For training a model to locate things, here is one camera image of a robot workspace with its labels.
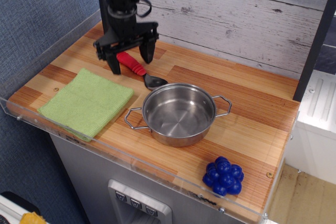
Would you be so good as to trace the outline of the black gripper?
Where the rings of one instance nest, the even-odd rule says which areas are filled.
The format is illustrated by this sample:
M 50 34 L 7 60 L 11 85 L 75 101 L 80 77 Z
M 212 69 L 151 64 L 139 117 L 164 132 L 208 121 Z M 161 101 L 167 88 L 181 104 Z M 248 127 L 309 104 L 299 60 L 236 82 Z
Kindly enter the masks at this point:
M 121 74 L 117 53 L 139 47 L 140 55 L 146 63 L 151 63 L 155 52 L 155 43 L 159 38 L 157 22 L 138 23 L 136 16 L 123 18 L 122 44 L 96 48 L 99 59 L 106 60 L 114 74 Z

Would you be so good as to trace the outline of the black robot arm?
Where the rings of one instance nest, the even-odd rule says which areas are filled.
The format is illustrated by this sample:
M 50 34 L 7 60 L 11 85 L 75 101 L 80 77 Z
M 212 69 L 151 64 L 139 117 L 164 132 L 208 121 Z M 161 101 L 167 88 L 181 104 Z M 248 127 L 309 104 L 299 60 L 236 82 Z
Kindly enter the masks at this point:
M 106 61 L 114 74 L 120 74 L 117 54 L 139 47 L 142 58 L 150 63 L 159 38 L 158 23 L 138 23 L 136 20 L 151 12 L 150 1 L 99 0 L 99 5 L 104 34 L 93 44 L 98 58 Z

